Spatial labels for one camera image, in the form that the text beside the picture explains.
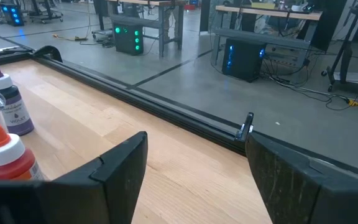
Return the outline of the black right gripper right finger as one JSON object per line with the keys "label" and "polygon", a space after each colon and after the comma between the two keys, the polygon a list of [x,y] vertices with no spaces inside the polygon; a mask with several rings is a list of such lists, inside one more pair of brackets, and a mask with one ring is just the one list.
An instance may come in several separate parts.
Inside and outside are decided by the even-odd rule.
{"label": "black right gripper right finger", "polygon": [[257,133],[246,155],[273,223],[358,223],[358,168]]}

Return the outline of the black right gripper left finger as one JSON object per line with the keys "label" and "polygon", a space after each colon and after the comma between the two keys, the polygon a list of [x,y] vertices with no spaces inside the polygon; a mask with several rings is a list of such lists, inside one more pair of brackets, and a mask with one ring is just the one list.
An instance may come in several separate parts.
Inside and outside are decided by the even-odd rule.
{"label": "black right gripper left finger", "polygon": [[0,180],[0,223],[131,223],[147,153],[140,131],[55,180]]}

